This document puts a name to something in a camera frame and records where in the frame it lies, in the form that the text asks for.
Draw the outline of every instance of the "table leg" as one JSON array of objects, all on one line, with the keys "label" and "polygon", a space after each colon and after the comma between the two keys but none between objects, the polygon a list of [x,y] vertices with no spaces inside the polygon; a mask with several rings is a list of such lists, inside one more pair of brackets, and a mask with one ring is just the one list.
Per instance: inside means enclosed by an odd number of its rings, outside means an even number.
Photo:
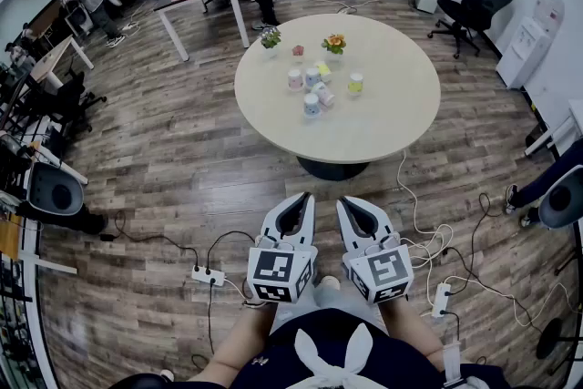
[{"label": "table leg", "polygon": [[46,79],[56,89],[59,89],[60,87],[63,86],[63,83],[61,82],[61,80],[58,79],[58,77],[52,71],[50,71],[46,74]]},{"label": "table leg", "polygon": [[180,42],[179,35],[176,34],[176,31],[174,31],[174,27],[172,26],[172,24],[166,17],[166,14],[162,10],[158,11],[158,15],[160,17],[160,20],[162,20],[162,24],[166,27],[166,31],[168,31],[170,39],[172,39],[172,42],[174,43],[174,47],[176,47],[176,49],[179,51],[182,60],[186,62],[189,59],[189,55],[187,54],[186,49],[184,48],[182,43]]},{"label": "table leg", "polygon": [[81,57],[81,60],[83,60],[85,62],[85,65],[89,67],[89,70],[93,70],[95,68],[94,65],[91,63],[91,60],[89,60],[89,58],[85,55],[85,52],[83,52],[83,49],[81,49],[80,45],[77,43],[75,39],[71,39],[71,46],[73,46],[73,48],[77,51],[77,53]]},{"label": "table leg", "polygon": [[243,47],[249,47],[249,38],[247,37],[247,30],[245,29],[243,15],[240,12],[239,0],[230,0],[230,4],[232,5],[233,12],[235,13],[235,19],[237,20],[237,26],[239,27],[240,38],[243,41]]}]

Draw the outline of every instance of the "white cable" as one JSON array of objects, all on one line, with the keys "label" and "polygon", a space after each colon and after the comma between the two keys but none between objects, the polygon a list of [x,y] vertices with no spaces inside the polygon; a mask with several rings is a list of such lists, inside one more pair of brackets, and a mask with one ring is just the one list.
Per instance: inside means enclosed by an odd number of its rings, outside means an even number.
[{"label": "white cable", "polygon": [[547,298],[545,299],[545,302],[543,303],[543,306],[541,306],[541,307],[540,307],[540,311],[538,312],[538,314],[537,314],[537,315],[536,315],[536,316],[535,316],[535,317],[534,317],[532,320],[530,320],[530,321],[529,321],[529,322],[527,322],[526,324],[523,324],[522,322],[520,322],[520,320],[518,319],[518,316],[517,316],[517,299],[515,298],[515,296],[514,296],[514,295],[512,295],[512,294],[504,295],[503,293],[500,293],[500,292],[497,292],[497,291],[494,291],[494,290],[492,290],[492,289],[489,289],[489,288],[487,288],[487,287],[486,287],[484,284],[482,284],[482,283],[480,283],[480,282],[478,282],[478,281],[474,281],[474,280],[472,280],[472,279],[469,279],[469,280],[468,280],[468,279],[467,279],[467,278],[465,278],[465,277],[459,277],[459,276],[449,276],[447,279],[445,279],[445,280],[444,280],[444,283],[447,283],[447,281],[449,281],[450,279],[459,279],[459,280],[461,280],[461,281],[468,281],[468,282],[473,282],[473,283],[476,283],[476,284],[478,284],[479,286],[481,286],[481,287],[482,287],[482,288],[483,288],[485,291],[488,291],[488,292],[495,293],[496,295],[500,295],[501,297],[505,297],[505,298],[512,299],[512,303],[513,303],[513,305],[514,305],[514,318],[515,318],[515,320],[517,320],[517,323],[518,323],[520,326],[522,326],[522,327],[528,327],[528,326],[529,326],[529,325],[530,325],[532,322],[534,322],[534,320],[535,320],[536,318],[538,318],[538,316],[540,316],[540,314],[543,312],[543,309],[545,308],[545,305],[546,305],[546,304],[547,304],[547,302],[548,302],[548,299],[550,298],[550,296],[552,295],[552,293],[555,291],[555,289],[556,289],[556,288],[557,288],[559,285],[560,285],[560,286],[563,288],[563,291],[565,291],[565,295],[567,296],[567,305],[568,305],[569,309],[570,309],[572,312],[576,312],[576,313],[578,313],[578,314],[581,314],[581,312],[578,312],[577,310],[574,310],[574,309],[573,309],[573,307],[571,306],[571,303],[570,303],[570,302],[569,302],[569,300],[568,300],[568,292],[567,292],[567,289],[566,289],[566,288],[565,288],[565,286],[564,286],[562,283],[560,283],[560,282],[559,282],[559,283],[557,283],[557,284],[555,284],[555,286],[552,288],[552,290],[551,290],[551,291],[550,291],[550,293],[548,294]]},{"label": "white cable", "polygon": [[240,288],[237,287],[233,282],[231,282],[229,279],[225,278],[225,282],[228,282],[230,285],[232,285],[235,289],[237,289],[237,292],[239,293],[239,295],[241,297],[243,297],[243,300],[247,300],[247,297],[245,295],[243,295],[243,292],[240,291]]},{"label": "white cable", "polygon": [[[452,242],[452,240],[454,239],[454,229],[449,224],[439,224],[439,227],[437,227],[437,229],[435,229],[433,231],[423,231],[423,230],[420,230],[417,227],[417,204],[419,203],[419,200],[417,199],[417,197],[415,196],[415,194],[410,189],[408,189],[403,184],[403,182],[401,182],[401,180],[399,178],[399,176],[401,174],[401,167],[403,166],[403,164],[406,161],[406,159],[407,159],[407,151],[406,151],[406,149],[404,149],[403,150],[403,160],[401,161],[401,164],[399,164],[399,169],[397,170],[397,183],[401,187],[403,187],[404,189],[406,189],[409,193],[411,193],[411,195],[413,196],[413,198],[415,200],[415,205],[414,205],[414,208],[413,208],[413,225],[414,225],[415,230],[417,232],[419,232],[419,233],[424,233],[424,234],[433,233],[434,236],[431,238],[431,240],[429,241],[429,243],[427,243],[427,245],[423,245],[421,243],[415,243],[414,241],[410,241],[406,237],[402,237],[402,239],[405,240],[405,241],[408,241],[409,243],[412,244],[412,246],[415,246],[416,248],[423,248],[425,251],[427,251],[427,257],[426,258],[425,257],[422,257],[422,256],[412,256],[411,258],[412,259],[416,259],[416,260],[424,260],[423,263],[418,264],[416,266],[413,266],[415,269],[421,268],[421,267],[425,266],[429,262],[429,272],[427,273],[427,289],[426,289],[426,293],[427,293],[427,301],[433,307],[434,304],[431,301],[431,298],[429,296],[429,279],[431,277],[431,271],[433,270],[433,259],[436,258],[437,256],[439,256],[442,253],[442,251],[445,250],[449,246],[449,244]],[[449,241],[447,242],[446,245],[444,245],[444,243],[445,243],[444,235],[439,231],[442,227],[447,227],[452,232],[452,234],[451,234],[451,236],[449,238]],[[440,235],[440,237],[441,237],[441,248],[438,251],[436,251],[435,253],[432,254],[429,251],[429,248],[428,247],[429,247],[429,245],[431,245],[431,243],[434,241],[434,239],[435,239],[435,237],[437,235]]]}]

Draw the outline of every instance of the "wooden floor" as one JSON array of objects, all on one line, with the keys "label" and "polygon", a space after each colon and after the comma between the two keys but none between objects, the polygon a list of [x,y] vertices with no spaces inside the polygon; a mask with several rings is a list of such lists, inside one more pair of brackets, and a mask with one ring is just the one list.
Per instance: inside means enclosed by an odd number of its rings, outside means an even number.
[{"label": "wooden floor", "polygon": [[[315,246],[320,272],[337,277],[343,246],[334,202],[341,195],[383,207],[404,236],[428,240],[430,235],[414,231],[413,200],[396,182],[401,154],[371,164],[355,179],[329,182],[308,175],[293,156],[250,128],[233,92],[235,70],[245,51],[230,8],[213,4],[207,15],[198,5],[169,14],[190,53],[186,63],[179,60],[152,13],[151,0],[134,15],[139,32],[117,48],[105,48],[101,33],[91,37],[87,55],[96,67],[86,82],[96,94],[107,95],[107,103],[94,110],[93,132],[80,135],[66,156],[90,180],[88,206],[106,211],[111,219],[123,210],[130,234],[163,232],[205,255],[222,232],[238,229],[255,235],[270,208],[308,190],[318,201]],[[339,8],[310,0],[276,0],[282,22]],[[254,40],[251,21],[259,18],[259,9],[249,2],[241,2],[241,9]],[[552,161],[548,153],[532,159],[523,154],[524,137],[536,120],[524,97],[505,89],[495,72],[496,57],[483,42],[481,57],[463,47],[460,59],[454,60],[450,37],[426,36],[437,15],[415,11],[407,0],[370,3],[358,7],[358,15],[404,32],[435,64],[441,107],[433,125],[408,149],[401,178],[419,197],[418,227],[433,230],[449,223],[455,230],[452,245],[469,263],[471,233],[482,216],[478,195],[489,195],[496,214],[510,182],[524,186]],[[348,47],[354,40],[364,38],[347,38]],[[475,268],[483,282],[515,294],[534,316],[558,280],[577,297],[574,262],[559,278],[552,274],[573,248],[573,233],[521,230],[517,219],[484,220],[476,234]],[[107,230],[116,232],[113,222]],[[248,246],[244,238],[229,237],[213,250],[212,267],[241,283]],[[210,354],[209,288],[190,278],[191,251],[178,251],[161,241],[131,243],[124,237],[104,243],[46,227],[41,255],[79,269],[78,276],[48,270],[40,274],[46,339],[62,388],[104,388],[129,374],[162,368],[185,380],[195,373],[191,354]],[[410,293],[420,313],[430,309],[425,298],[427,273],[427,267],[415,271]],[[452,274],[465,276],[455,254],[435,260],[432,299],[437,283]],[[456,280],[452,284],[455,290],[463,285]],[[504,368],[512,385],[559,385],[567,366],[554,376],[547,370],[568,346],[563,344],[549,359],[538,361],[534,351],[539,333],[517,324],[510,300],[470,284],[450,299],[448,308],[460,317],[467,360],[486,356],[488,363]],[[239,312],[240,297],[234,290],[213,291],[215,343],[224,338]],[[519,309],[517,315],[522,322],[527,320]],[[576,316],[560,289],[536,324],[544,328],[557,316],[567,320],[566,333],[573,333]],[[445,343],[452,342],[454,317],[426,319]]]}]

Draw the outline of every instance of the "chair backrest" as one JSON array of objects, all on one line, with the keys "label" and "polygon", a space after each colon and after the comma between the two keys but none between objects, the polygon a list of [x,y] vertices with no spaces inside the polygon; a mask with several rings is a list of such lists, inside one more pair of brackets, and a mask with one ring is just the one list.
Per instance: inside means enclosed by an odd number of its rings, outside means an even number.
[{"label": "chair backrest", "polygon": [[462,0],[461,4],[472,19],[472,25],[468,26],[485,31],[492,25],[492,16],[510,2],[512,0]]}]

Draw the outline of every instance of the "white desk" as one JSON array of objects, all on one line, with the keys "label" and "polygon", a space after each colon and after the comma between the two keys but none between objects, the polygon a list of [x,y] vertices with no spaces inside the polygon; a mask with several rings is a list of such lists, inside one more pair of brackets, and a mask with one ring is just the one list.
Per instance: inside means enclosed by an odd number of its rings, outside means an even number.
[{"label": "white desk", "polygon": [[549,128],[543,133],[537,141],[525,150],[525,155],[530,156],[549,140],[550,142],[548,142],[547,148],[552,147],[555,144],[553,139],[561,138],[572,128],[578,128],[580,132],[583,132],[583,99],[570,99],[568,105],[571,111],[570,115],[560,125]]}]

